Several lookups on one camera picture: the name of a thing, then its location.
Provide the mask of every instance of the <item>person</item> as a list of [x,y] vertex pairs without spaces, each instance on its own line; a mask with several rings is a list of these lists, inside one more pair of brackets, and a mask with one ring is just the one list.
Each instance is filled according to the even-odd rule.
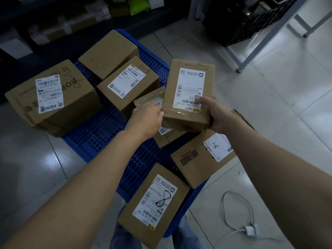
[[[227,136],[290,243],[295,248],[332,248],[331,176],[268,141],[216,100],[196,101],[210,107],[211,129]],[[2,249],[90,248],[131,156],[158,131],[160,109],[151,103],[134,109],[126,128]]]

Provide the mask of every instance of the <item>blue plastic basket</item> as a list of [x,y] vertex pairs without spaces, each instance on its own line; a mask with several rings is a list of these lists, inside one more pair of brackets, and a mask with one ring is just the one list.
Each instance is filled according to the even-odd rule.
[[[124,30],[117,29],[117,31],[138,46],[140,59],[160,77],[160,86],[166,86],[169,65],[150,52]],[[99,78],[86,69],[79,61],[75,62],[75,66],[83,73],[94,88],[101,82]],[[125,128],[128,121],[98,89],[96,89],[96,91],[105,104],[105,108],[62,137],[87,163],[95,158],[119,131]],[[182,174],[177,170],[170,155],[196,135],[195,133],[188,132],[173,141],[171,145],[167,145],[161,149],[157,146],[153,138],[144,142],[139,146],[124,170],[117,188],[117,193],[119,193],[126,202],[129,202],[156,162],[185,180]],[[169,237],[173,233],[179,225],[180,219],[195,200],[205,183],[206,182],[202,183],[194,190],[189,190],[177,214],[165,232],[164,237]]]

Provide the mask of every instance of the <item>tiled floor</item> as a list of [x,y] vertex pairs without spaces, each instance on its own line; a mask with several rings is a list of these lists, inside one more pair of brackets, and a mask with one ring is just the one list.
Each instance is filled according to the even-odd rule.
[[[310,25],[332,9],[332,0],[311,0],[300,12]],[[233,46],[243,59],[270,28]],[[170,64],[172,58],[216,65],[214,95],[239,110],[272,142],[332,175],[332,19],[309,38],[292,21],[241,74],[217,43],[205,36],[200,22],[178,21],[140,39]],[[0,105],[0,244],[6,241],[85,162],[62,139],[29,128],[8,104]],[[238,158],[208,181],[187,213],[192,229],[206,248],[292,248],[287,240],[251,240],[243,234],[227,238],[221,197],[233,190],[253,205],[263,236],[283,237],[270,212],[251,184]],[[116,194],[91,248],[106,249],[122,198]],[[230,222],[241,227],[250,221],[247,205],[226,197]],[[158,248],[172,248],[162,239]]]

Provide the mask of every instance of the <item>black crate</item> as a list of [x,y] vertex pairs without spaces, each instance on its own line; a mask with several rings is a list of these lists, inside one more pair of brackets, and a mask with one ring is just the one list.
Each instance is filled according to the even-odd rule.
[[212,0],[203,25],[207,34],[222,46],[250,39],[256,32],[280,20],[297,0],[288,0],[275,9],[254,14],[235,0]]

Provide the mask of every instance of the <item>jeans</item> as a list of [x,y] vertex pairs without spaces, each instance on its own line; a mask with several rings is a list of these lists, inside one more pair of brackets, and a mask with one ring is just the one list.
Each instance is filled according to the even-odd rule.
[[[184,215],[179,226],[172,234],[174,249],[203,249],[203,245],[196,234],[191,230],[187,216]],[[115,225],[114,234],[110,241],[110,249],[142,249],[141,243],[124,229],[119,223]]]

